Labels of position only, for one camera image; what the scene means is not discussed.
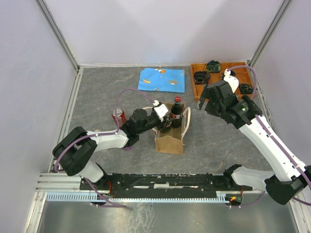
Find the green glass bottle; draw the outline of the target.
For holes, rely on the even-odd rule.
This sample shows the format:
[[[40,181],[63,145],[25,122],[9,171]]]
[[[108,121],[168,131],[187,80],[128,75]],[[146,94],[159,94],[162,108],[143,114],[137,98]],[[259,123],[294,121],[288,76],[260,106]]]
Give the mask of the green glass bottle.
[[[160,131],[162,133],[168,133],[172,129],[172,119],[168,119],[165,124],[161,127]]]

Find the cola glass bottle red cap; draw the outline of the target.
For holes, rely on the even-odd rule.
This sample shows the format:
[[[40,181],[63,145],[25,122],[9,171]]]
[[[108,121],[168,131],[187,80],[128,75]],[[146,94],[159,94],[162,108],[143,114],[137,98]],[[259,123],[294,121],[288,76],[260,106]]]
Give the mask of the cola glass bottle red cap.
[[[183,113],[183,107],[181,106],[181,97],[176,96],[174,98],[174,104],[171,107],[171,118],[173,119],[172,121],[173,128],[178,128],[181,126],[182,113]]]

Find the brown canvas tote bag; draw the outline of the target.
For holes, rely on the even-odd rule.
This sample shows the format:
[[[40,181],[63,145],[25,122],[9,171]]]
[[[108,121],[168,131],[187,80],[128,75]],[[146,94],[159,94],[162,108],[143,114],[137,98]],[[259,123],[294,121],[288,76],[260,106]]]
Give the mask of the brown canvas tote bag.
[[[191,108],[181,103],[183,108],[182,124],[179,128],[172,128],[168,133],[162,133],[157,128],[154,131],[155,151],[168,154],[183,154],[184,136],[190,127]]]

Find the red cola can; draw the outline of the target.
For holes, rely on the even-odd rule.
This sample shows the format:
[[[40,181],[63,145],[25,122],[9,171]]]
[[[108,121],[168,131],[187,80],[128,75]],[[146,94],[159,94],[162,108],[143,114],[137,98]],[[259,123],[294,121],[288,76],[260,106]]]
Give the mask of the red cola can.
[[[112,117],[115,123],[116,124],[118,123],[120,127],[127,121],[125,112],[121,108],[117,108],[116,110],[113,110]]]

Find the purple soda can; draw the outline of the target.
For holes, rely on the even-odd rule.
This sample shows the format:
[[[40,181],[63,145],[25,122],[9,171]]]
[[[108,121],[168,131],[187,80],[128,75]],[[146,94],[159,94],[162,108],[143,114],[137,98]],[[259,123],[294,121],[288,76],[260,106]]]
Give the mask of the purple soda can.
[[[132,148],[132,146],[128,146],[128,147],[124,147],[123,150],[128,151],[128,150],[130,150],[131,148]]]

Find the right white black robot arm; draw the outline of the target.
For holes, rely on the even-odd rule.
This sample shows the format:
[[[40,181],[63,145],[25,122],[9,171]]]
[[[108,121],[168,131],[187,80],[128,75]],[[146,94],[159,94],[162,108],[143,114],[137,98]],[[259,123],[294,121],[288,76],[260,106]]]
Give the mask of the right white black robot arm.
[[[298,159],[270,128],[261,109],[247,95],[241,100],[233,92],[233,83],[220,80],[205,85],[198,100],[198,108],[220,117],[244,134],[271,166],[271,171],[231,166],[223,184],[229,190],[249,186],[268,193],[281,205],[295,199],[311,185],[311,167]]]

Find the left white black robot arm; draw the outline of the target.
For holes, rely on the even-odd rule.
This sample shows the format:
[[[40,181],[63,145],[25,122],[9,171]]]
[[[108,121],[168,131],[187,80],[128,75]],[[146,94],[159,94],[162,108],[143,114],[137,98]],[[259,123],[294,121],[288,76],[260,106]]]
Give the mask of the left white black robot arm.
[[[96,189],[103,189],[107,177],[99,165],[90,162],[93,153],[131,147],[139,141],[140,134],[153,128],[164,129],[171,121],[170,110],[161,104],[153,107],[150,114],[145,109],[136,109],[118,131],[88,132],[76,127],[53,149],[55,165],[60,165],[68,176],[79,175]]]

